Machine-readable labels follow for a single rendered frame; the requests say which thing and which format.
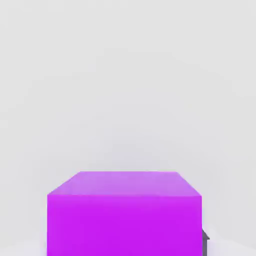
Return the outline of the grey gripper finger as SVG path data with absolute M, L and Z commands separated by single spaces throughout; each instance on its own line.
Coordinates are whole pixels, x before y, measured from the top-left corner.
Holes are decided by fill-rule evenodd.
M 208 256 L 208 240 L 210 240 L 209 236 L 202 229 L 202 256 Z

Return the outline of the small purple cube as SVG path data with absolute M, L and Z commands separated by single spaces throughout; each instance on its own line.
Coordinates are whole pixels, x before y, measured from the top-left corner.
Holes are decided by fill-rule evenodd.
M 173 171 L 81 171 L 47 195 L 47 256 L 203 256 L 202 196 Z

